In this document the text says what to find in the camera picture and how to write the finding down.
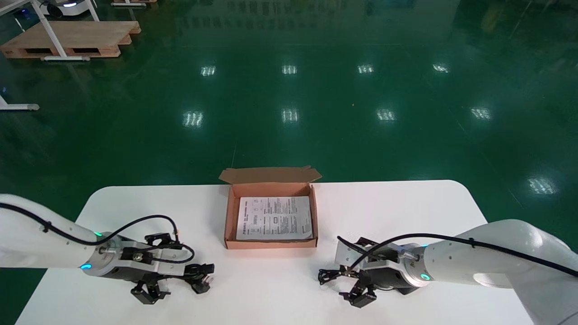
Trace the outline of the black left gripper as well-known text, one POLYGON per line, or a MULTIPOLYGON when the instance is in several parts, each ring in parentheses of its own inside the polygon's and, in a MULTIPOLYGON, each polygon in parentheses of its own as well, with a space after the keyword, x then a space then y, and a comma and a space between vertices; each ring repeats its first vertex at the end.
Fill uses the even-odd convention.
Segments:
MULTIPOLYGON (((157 233, 146 235, 144 240, 148 245, 147 249, 181 249, 179 235, 175 234, 174 237, 169 233, 157 233)), ((113 267, 107 277, 136 283, 131 289, 132 296, 143 305, 154 305, 158 300, 171 295, 170 291, 161 289, 157 280, 194 276, 201 272, 201 265, 168 265, 162 267, 160 271, 113 267)))

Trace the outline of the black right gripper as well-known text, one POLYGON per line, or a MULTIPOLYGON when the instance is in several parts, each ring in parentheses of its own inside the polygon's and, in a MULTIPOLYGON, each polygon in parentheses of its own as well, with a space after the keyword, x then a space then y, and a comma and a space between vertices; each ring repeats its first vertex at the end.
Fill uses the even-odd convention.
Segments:
MULTIPOLYGON (((378 242, 360 237, 356 245, 363 249, 370 249, 378 242)), ((419 289, 415 285, 415 278, 404 268, 381 267, 360 269, 359 279, 349 292, 340 292, 339 296, 355 308, 363 308, 377 299, 376 291, 397 291, 402 295, 409 295, 419 289)))

